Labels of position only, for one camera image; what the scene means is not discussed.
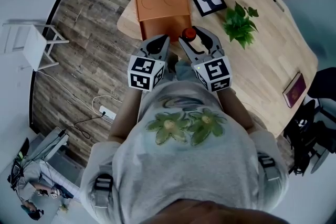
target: floor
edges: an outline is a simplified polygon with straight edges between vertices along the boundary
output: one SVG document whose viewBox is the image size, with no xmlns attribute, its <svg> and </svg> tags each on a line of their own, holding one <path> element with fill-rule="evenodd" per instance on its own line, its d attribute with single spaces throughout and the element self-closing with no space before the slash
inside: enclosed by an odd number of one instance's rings
<svg viewBox="0 0 336 224">
<path fill-rule="evenodd" d="M 54 16 L 53 24 L 70 43 L 54 47 L 51 56 L 60 64 L 43 72 L 89 107 L 99 95 L 111 95 L 122 101 L 128 88 L 128 62 L 140 41 L 119 32 L 117 21 L 129 1 L 62 0 Z M 120 106 L 110 97 L 100 97 L 94 101 L 95 111 L 99 112 L 102 104 L 115 113 Z M 43 135 L 55 126 L 64 129 L 93 116 L 96 115 L 52 78 L 36 74 L 33 124 Z M 85 166 L 92 145 L 107 139 L 111 124 L 97 119 L 77 126 L 91 137 L 86 139 L 78 130 L 68 129 L 67 154 Z"/>
</svg>

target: book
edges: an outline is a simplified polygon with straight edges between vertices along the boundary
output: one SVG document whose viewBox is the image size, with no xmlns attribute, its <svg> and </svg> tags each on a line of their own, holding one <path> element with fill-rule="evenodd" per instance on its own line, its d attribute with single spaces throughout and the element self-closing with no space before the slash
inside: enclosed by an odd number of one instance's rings
<svg viewBox="0 0 336 224">
<path fill-rule="evenodd" d="M 282 93 L 288 107 L 292 108 L 295 105 L 305 89 L 306 83 L 304 82 L 303 75 L 302 73 L 297 73 Z"/>
</svg>

